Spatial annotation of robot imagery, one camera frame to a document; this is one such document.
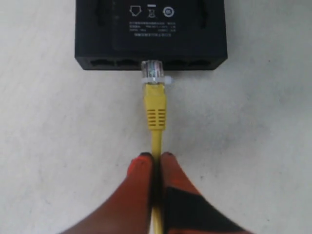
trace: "white floor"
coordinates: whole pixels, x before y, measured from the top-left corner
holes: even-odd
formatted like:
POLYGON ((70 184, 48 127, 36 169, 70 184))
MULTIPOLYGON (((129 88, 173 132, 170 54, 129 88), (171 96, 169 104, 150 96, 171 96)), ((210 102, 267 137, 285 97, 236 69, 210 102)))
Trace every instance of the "white floor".
MULTIPOLYGON (((0 234, 55 234, 148 151, 140 72, 74 60, 74 0, 0 0, 0 234)), ((171 73, 164 150, 257 234, 312 234, 312 1, 226 0, 230 58, 171 73)))

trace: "concrete floor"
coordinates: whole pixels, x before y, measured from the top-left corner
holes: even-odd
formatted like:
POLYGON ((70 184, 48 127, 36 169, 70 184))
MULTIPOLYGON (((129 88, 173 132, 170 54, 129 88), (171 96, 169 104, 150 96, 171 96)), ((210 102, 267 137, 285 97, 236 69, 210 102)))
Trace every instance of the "concrete floor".
MULTIPOLYGON (((55 234, 150 149, 139 72, 85 72, 74 0, 0 0, 0 233, 55 234)), ((312 1, 226 0, 230 58, 167 90, 164 150, 257 234, 312 234, 312 1)))

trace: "yellow ethernet cable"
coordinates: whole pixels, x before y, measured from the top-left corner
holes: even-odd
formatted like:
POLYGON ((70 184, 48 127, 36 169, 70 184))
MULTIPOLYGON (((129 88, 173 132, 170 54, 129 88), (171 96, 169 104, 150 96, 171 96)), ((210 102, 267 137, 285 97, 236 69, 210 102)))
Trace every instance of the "yellow ethernet cable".
POLYGON ((149 130, 152 132, 152 156, 155 162, 154 194, 152 219, 155 234, 163 234, 161 219, 161 181, 159 158, 161 155, 162 131, 166 128, 166 95, 162 63, 145 61, 142 63, 144 86, 144 104, 149 130))

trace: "icon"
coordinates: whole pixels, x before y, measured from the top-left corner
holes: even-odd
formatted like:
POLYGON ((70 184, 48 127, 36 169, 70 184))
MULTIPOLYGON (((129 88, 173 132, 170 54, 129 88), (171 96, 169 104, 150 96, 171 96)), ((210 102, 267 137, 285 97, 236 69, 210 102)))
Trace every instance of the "icon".
POLYGON ((170 6, 166 6, 162 12, 164 13, 164 16, 168 18, 174 16, 175 14, 175 10, 170 6))
POLYGON ((130 12, 133 17, 137 17, 141 12, 141 6, 130 6, 130 12))
POLYGON ((148 11, 150 12, 148 15, 148 18, 155 18, 155 10, 154 9, 148 9, 148 11))

